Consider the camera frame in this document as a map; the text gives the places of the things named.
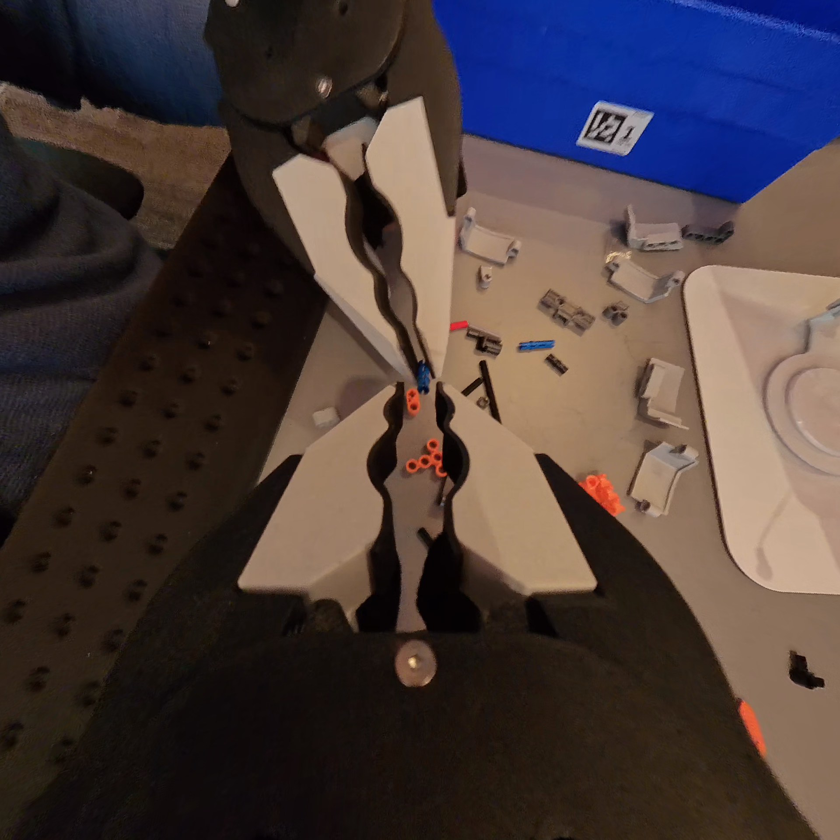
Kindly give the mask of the grey curved panel brick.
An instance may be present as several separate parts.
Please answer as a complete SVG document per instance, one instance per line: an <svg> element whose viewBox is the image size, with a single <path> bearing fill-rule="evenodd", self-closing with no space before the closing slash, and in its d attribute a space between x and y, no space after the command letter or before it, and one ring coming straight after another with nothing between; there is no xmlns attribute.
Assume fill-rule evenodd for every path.
<svg viewBox="0 0 840 840"><path fill-rule="evenodd" d="M637 417L660 427L687 430L676 413L685 374L680 365L650 358L637 386Z"/></svg>
<svg viewBox="0 0 840 840"><path fill-rule="evenodd" d="M459 248L469 256L486 264L506 266L519 256L521 240L509 234L489 230L477 223L477 210L470 206L463 216L458 231Z"/></svg>
<svg viewBox="0 0 840 840"><path fill-rule="evenodd" d="M668 513L679 477L697 466L699 451L686 444L659 443L641 458L628 495L651 518Z"/></svg>
<svg viewBox="0 0 840 840"><path fill-rule="evenodd" d="M686 279L682 270L657 275L626 256L614 255L605 263L608 281L615 288L643 304L666 299Z"/></svg>

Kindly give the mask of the blue storage bin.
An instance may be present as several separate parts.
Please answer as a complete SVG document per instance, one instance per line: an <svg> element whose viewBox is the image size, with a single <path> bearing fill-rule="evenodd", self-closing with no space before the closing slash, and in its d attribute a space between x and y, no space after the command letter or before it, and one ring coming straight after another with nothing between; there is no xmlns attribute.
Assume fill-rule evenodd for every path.
<svg viewBox="0 0 840 840"><path fill-rule="evenodd" d="M464 129L745 203L839 134L839 3L441 1Z"/></svg>

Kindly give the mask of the orange curved panel brick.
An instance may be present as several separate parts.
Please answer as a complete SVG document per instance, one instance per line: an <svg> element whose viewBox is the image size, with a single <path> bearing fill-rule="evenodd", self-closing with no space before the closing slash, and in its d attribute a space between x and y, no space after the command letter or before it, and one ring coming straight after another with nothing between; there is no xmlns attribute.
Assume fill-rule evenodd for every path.
<svg viewBox="0 0 840 840"><path fill-rule="evenodd" d="M625 511L621 497L605 474L589 474L579 481L579 487L612 516Z"/></svg>

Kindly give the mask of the light grey beam brick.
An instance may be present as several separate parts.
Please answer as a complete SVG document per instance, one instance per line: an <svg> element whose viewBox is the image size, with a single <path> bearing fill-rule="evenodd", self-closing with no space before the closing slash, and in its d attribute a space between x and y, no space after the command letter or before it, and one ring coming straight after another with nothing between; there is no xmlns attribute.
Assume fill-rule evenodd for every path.
<svg viewBox="0 0 840 840"><path fill-rule="evenodd" d="M625 237L630 249L649 253L675 251L684 246L681 228L677 223L641 223L631 204L625 207Z"/></svg>

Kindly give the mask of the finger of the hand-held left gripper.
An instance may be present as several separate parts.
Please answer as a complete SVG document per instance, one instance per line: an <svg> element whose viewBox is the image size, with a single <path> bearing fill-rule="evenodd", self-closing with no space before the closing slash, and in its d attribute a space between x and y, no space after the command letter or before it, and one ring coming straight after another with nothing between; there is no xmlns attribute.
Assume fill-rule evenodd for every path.
<svg viewBox="0 0 840 840"><path fill-rule="evenodd" d="M413 298L408 325L394 311L387 273L363 231L366 212L356 185L365 176L370 180L364 152L379 122L360 119L331 132L313 150L280 164L271 176L314 279L395 371L414 378L417 363L424 359L414 344L420 350L424 346L413 325L413 289L400 268L402 247L398 266ZM372 192L392 213L373 187Z"/></svg>
<svg viewBox="0 0 840 840"><path fill-rule="evenodd" d="M414 330L432 373L441 375L450 332L455 218L445 204L422 97L385 111L364 163L400 228L400 268L413 289Z"/></svg>

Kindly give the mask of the orange multi-hole connector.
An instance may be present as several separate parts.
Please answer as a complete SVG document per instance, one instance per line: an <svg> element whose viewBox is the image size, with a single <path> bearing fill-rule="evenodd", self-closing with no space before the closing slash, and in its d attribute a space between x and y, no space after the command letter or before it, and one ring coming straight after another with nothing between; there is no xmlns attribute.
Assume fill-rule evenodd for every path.
<svg viewBox="0 0 840 840"><path fill-rule="evenodd" d="M429 438L423 448L423 452L405 462L404 471L409 476L421 471L432 470L437 478L445 479L448 473L444 467L443 446L436 437Z"/></svg>

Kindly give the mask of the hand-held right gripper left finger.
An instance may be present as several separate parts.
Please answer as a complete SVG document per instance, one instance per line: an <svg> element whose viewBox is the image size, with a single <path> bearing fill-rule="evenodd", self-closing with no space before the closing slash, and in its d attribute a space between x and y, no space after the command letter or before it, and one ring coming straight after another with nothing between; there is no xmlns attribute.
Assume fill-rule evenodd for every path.
<svg viewBox="0 0 840 840"><path fill-rule="evenodd" d="M402 566L392 499L404 384L388 385L311 444L238 578L253 594L338 603L361 631L393 631Z"/></svg>

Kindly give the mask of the small black connector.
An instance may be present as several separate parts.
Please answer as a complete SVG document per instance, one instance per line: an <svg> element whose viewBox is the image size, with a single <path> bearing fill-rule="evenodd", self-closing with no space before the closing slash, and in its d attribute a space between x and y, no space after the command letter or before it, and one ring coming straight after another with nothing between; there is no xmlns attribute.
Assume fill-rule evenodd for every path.
<svg viewBox="0 0 840 840"><path fill-rule="evenodd" d="M821 690L825 687L824 678L813 673L806 656L795 650L790 651L789 677L795 685L807 690Z"/></svg>

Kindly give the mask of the orange wedge panel brick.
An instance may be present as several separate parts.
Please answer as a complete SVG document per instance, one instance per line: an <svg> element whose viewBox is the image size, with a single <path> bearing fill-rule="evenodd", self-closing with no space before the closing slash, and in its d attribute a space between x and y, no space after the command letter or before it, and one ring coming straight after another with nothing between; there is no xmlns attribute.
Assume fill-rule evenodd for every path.
<svg viewBox="0 0 840 840"><path fill-rule="evenodd" d="M759 755L765 759L767 756L767 745L760 726L760 721L750 704L743 698L738 699L738 714L742 720L753 746Z"/></svg>

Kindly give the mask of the white book stand base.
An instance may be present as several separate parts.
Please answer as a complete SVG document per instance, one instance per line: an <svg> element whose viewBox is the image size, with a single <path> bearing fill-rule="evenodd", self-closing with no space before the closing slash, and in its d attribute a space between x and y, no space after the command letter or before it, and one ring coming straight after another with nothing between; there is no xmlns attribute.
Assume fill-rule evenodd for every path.
<svg viewBox="0 0 840 840"><path fill-rule="evenodd" d="M684 286L723 538L775 592L839 593L838 292L729 266Z"/></svg>

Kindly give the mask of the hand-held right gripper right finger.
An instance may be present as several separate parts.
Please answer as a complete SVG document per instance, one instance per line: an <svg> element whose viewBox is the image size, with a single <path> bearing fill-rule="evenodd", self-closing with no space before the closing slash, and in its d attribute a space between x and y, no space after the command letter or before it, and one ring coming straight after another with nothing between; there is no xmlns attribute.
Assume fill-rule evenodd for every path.
<svg viewBox="0 0 840 840"><path fill-rule="evenodd" d="M452 385L437 383L453 481L434 541L434 624L482 627L491 613L591 595L595 575L533 449Z"/></svg>

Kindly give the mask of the black dimpled pad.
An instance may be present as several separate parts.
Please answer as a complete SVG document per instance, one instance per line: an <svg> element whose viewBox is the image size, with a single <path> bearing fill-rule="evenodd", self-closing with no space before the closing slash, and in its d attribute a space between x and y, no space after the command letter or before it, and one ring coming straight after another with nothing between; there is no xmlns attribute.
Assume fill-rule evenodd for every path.
<svg viewBox="0 0 840 840"><path fill-rule="evenodd" d="M325 303L229 155L2 547L2 838L152 595L256 484Z"/></svg>

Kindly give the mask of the dark grey double connector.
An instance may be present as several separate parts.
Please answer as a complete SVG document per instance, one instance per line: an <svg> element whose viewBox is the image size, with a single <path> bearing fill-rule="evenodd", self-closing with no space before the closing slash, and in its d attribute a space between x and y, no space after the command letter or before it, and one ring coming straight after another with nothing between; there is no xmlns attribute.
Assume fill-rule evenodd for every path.
<svg viewBox="0 0 840 840"><path fill-rule="evenodd" d="M582 335L588 331L595 322L595 316L587 310L584 310L578 304L573 303L567 296L553 289L548 289L542 295L539 301L539 307L552 320L578 335Z"/></svg>

